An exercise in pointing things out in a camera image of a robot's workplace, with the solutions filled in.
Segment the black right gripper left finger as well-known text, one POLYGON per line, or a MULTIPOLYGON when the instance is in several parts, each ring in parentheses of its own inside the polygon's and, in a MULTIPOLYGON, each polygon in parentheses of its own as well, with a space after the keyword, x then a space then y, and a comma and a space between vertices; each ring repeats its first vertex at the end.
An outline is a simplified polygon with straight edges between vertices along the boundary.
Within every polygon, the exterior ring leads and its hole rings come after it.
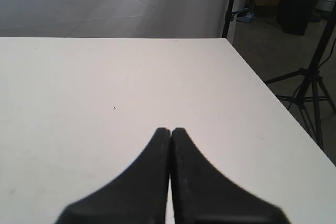
POLYGON ((156 129, 137 159, 118 177, 68 205, 57 223, 165 223, 170 131, 156 129))

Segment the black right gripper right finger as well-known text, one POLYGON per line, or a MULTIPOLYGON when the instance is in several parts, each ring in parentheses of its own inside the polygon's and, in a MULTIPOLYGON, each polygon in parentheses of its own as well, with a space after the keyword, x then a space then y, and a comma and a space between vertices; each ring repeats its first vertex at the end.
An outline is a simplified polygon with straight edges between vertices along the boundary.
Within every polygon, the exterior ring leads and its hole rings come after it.
POLYGON ((171 139, 175 223, 289 223, 279 207, 249 193, 218 171, 185 129, 176 128, 171 139))

